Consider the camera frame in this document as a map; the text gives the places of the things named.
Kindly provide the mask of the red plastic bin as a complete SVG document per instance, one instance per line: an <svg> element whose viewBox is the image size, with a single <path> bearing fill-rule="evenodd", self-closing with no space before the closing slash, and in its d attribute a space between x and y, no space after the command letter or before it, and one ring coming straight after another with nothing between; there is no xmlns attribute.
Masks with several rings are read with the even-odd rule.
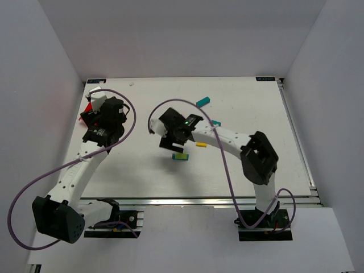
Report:
<svg viewBox="0 0 364 273"><path fill-rule="evenodd" d="M94 118L92 104L89 102L83 112L80 113L79 121L83 121L87 126Z"/></svg>

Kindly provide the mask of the small teal wood block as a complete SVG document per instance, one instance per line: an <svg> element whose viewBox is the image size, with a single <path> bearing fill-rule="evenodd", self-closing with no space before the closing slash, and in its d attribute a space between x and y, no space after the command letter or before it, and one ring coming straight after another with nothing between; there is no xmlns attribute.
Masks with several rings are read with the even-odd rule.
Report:
<svg viewBox="0 0 364 273"><path fill-rule="evenodd" d="M215 126L221 126L221 122L219 122L219 121L212 120L212 123L213 123Z"/></svg>

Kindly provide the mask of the lime green wood block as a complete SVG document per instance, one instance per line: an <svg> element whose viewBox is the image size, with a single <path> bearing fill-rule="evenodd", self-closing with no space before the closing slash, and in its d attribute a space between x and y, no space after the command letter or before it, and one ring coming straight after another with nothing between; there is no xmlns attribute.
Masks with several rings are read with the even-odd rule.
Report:
<svg viewBox="0 0 364 273"><path fill-rule="evenodd" d="M175 158L178 160L187 160L188 159L188 154L185 153L177 153L175 155Z"/></svg>

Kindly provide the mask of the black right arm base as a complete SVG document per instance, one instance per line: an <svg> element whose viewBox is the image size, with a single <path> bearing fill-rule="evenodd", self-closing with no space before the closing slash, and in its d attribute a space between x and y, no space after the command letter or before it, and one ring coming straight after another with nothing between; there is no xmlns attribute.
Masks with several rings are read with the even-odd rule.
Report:
<svg viewBox="0 0 364 273"><path fill-rule="evenodd" d="M247 229L239 218L234 220L238 226L240 242L272 242L292 241L291 228L287 227L290 218L286 209L279 209L273 220L266 218L254 229Z"/></svg>

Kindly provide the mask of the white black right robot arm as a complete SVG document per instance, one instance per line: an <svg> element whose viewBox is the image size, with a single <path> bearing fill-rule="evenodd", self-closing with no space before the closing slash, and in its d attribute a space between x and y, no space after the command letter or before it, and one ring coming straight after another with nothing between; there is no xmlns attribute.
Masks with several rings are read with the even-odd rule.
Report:
<svg viewBox="0 0 364 273"><path fill-rule="evenodd" d="M187 141L206 143L235 156L241 161L245 178L254 186L256 209L272 213L278 205L275 199L275 172L278 155L266 135L260 131L247 135L214 127L207 118L190 114L184 118L173 108L168 108L158 119L149 121L150 132L161 136L160 147L183 152L176 144Z"/></svg>

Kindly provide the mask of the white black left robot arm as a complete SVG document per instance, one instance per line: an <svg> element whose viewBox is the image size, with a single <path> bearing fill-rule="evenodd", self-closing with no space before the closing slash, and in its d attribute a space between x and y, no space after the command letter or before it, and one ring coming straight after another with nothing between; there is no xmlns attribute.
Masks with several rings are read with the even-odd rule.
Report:
<svg viewBox="0 0 364 273"><path fill-rule="evenodd" d="M84 214L77 211L81 195L97 167L108 156L105 148L123 136L127 105L116 97L102 97L97 107L81 113L87 126L76 164L46 197L36 197L32 211L38 232L68 243L75 243L85 228Z"/></svg>

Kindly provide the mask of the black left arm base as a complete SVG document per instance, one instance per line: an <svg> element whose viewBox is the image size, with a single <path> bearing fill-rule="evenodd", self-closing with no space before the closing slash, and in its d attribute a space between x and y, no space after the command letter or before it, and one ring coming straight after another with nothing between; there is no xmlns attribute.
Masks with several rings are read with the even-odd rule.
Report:
<svg viewBox="0 0 364 273"><path fill-rule="evenodd" d="M96 199L79 206L78 212L85 220L85 238L136 239L142 231L144 210L113 199Z"/></svg>

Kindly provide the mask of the long teal wood block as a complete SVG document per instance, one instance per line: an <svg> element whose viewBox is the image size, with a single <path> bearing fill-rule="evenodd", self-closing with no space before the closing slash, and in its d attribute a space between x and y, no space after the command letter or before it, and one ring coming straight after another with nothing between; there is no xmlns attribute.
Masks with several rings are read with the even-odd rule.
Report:
<svg viewBox="0 0 364 273"><path fill-rule="evenodd" d="M188 161L189 160L189 154L186 153L173 153L172 154L173 160L182 160L182 161Z"/></svg>

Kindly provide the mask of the yellow wood block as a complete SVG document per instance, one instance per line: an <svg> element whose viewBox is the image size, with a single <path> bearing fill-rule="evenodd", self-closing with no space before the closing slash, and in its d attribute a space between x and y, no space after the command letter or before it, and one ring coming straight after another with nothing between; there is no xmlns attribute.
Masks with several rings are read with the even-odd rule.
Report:
<svg viewBox="0 0 364 273"><path fill-rule="evenodd" d="M196 142L196 147L203 147L206 148L208 145L206 143L203 142Z"/></svg>

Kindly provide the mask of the teal wood block far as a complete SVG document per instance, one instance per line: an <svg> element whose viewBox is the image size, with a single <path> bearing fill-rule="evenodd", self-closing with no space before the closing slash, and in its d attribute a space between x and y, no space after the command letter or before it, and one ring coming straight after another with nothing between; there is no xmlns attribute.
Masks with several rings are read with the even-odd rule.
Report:
<svg viewBox="0 0 364 273"><path fill-rule="evenodd" d="M204 97L196 102L196 106L201 108L210 103L210 97Z"/></svg>

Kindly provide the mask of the blue label sticker left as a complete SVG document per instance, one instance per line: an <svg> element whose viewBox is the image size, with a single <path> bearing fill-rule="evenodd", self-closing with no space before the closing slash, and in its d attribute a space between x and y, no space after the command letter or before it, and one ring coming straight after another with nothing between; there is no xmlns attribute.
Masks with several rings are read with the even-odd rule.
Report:
<svg viewBox="0 0 364 273"><path fill-rule="evenodd" d="M106 82L105 78L95 78L95 79L88 79L87 84L104 84Z"/></svg>

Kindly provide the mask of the blue label sticker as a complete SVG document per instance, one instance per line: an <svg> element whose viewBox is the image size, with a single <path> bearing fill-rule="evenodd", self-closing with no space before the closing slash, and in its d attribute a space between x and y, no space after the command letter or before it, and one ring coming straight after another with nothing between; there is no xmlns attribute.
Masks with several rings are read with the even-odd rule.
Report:
<svg viewBox="0 0 364 273"><path fill-rule="evenodd" d="M88 79L87 84L104 84L106 82L105 78L95 78L95 79Z"/></svg>
<svg viewBox="0 0 364 273"><path fill-rule="evenodd" d="M257 81L276 81L275 77L270 76L257 76L255 79Z"/></svg>

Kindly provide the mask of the blue label sticker right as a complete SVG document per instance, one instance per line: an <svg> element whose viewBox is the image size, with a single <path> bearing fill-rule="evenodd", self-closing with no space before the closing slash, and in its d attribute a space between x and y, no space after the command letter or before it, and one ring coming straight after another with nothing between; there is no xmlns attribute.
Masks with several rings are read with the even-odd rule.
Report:
<svg viewBox="0 0 364 273"><path fill-rule="evenodd" d="M257 76L255 79L257 81L276 81L275 77L270 76Z"/></svg>

